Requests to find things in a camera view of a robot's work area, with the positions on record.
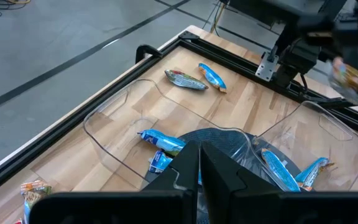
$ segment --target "black metal frame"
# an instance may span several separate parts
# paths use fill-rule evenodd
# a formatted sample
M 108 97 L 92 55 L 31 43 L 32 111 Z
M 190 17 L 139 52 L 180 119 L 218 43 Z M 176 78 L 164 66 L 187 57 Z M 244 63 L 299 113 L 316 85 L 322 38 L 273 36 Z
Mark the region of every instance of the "black metal frame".
M 110 96 L 115 94 L 117 91 L 128 85 L 136 78 L 139 78 L 144 72 L 158 63 L 162 58 L 164 58 L 177 47 L 184 47 L 194 53 L 208 58 L 299 103 L 305 100 L 315 101 L 322 107 L 326 108 L 330 113 L 335 115 L 341 121 L 343 121 L 345 124 L 358 131 L 358 111 L 345 108 L 345 106 L 352 106 L 350 103 L 345 101 L 338 101 L 337 99 L 329 99 L 326 96 L 323 96 L 312 90 L 309 90 L 307 94 L 304 94 L 303 87 L 294 80 L 291 82 L 288 88 L 280 87 L 274 84 L 274 82 L 267 82 L 262 80 L 254 75 L 258 68 L 257 64 L 252 63 L 238 55 L 230 53 L 227 50 L 224 50 L 212 43 L 209 43 L 199 38 L 197 35 L 185 31 L 173 42 L 169 43 L 162 50 L 159 50 L 156 55 L 145 59 L 143 63 L 131 70 L 126 76 L 117 80 L 114 84 L 107 87 L 101 93 L 87 101 L 80 108 L 63 119 L 60 123 L 50 128 L 38 139 L 31 142 L 23 150 L 1 164 L 0 186 L 25 166 L 27 166 L 36 157 L 45 152 L 50 146 L 56 143 L 73 128 L 78 126 L 84 120 L 85 116 L 92 112 L 98 105 L 106 101 Z M 144 55 L 146 52 L 151 52 L 153 54 L 154 50 L 138 51 L 139 56 L 137 56 L 137 60 L 140 60 L 140 55 Z

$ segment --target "metal plate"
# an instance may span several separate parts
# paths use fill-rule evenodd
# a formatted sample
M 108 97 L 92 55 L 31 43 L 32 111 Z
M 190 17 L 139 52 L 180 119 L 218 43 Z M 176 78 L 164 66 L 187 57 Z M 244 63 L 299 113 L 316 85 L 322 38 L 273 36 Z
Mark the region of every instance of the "metal plate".
M 274 62 L 269 62 L 267 58 L 270 56 L 270 52 L 265 52 L 255 75 L 263 80 L 270 81 L 273 76 L 273 72 L 278 62 L 278 56 L 274 56 Z

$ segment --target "transparent plastic container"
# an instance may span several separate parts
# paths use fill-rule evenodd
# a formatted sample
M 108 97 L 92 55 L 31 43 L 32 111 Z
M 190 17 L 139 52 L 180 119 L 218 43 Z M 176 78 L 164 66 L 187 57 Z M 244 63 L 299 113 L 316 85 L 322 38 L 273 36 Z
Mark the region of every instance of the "transparent plastic container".
M 315 103 L 302 103 L 251 143 L 264 171 L 283 190 L 288 188 L 261 158 L 263 148 L 286 161 L 284 164 L 293 177 L 320 157 L 334 162 L 315 179 L 315 191 L 345 191 L 358 183 L 358 134 Z
M 151 181 L 149 158 L 158 150 L 141 139 L 138 133 L 145 129 L 157 129 L 185 142 L 215 139 L 213 144 L 241 165 L 250 151 L 250 139 L 241 130 L 220 128 L 205 120 L 164 96 L 152 80 L 133 81 L 90 113 L 83 126 L 101 163 L 137 190 Z M 227 135 L 234 135 L 236 142 L 220 147 L 227 144 Z

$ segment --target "gray floor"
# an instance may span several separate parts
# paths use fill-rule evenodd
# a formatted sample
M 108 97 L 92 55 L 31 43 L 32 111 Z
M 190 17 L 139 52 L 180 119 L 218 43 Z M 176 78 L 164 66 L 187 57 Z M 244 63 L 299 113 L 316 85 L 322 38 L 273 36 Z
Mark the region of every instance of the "gray floor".
M 136 24 L 145 25 L 1 105 L 0 160 L 131 67 L 138 45 L 158 47 L 189 25 L 211 28 L 203 20 L 213 21 L 217 1 L 191 0 L 179 7 L 202 19 L 169 7 L 181 0 L 163 2 L 34 0 L 23 9 L 3 12 L 0 95 Z M 160 13 L 163 15 L 147 20 Z M 218 29 L 221 37 L 260 54 L 278 37 L 235 10 L 225 10 L 218 25 L 237 34 Z M 272 30 L 281 32 L 282 28 L 277 25 Z M 317 67 L 326 71 L 323 63 Z M 326 82 L 326 76 L 316 71 L 308 76 Z

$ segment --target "black bracket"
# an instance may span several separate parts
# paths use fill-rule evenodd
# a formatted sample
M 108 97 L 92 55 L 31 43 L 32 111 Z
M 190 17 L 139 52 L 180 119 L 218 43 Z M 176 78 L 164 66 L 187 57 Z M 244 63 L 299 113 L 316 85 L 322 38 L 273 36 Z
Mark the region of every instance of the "black bracket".
M 184 31 L 179 35 L 179 38 L 183 40 L 198 40 L 200 37 L 196 34 L 192 34 L 191 32 Z
M 146 57 L 146 54 L 150 54 L 150 55 L 153 55 L 156 57 L 162 57 L 161 51 L 155 49 L 154 47 L 152 47 L 150 45 L 142 44 L 142 45 L 138 46 L 136 49 L 135 62 L 138 63 L 141 60 L 143 60 Z

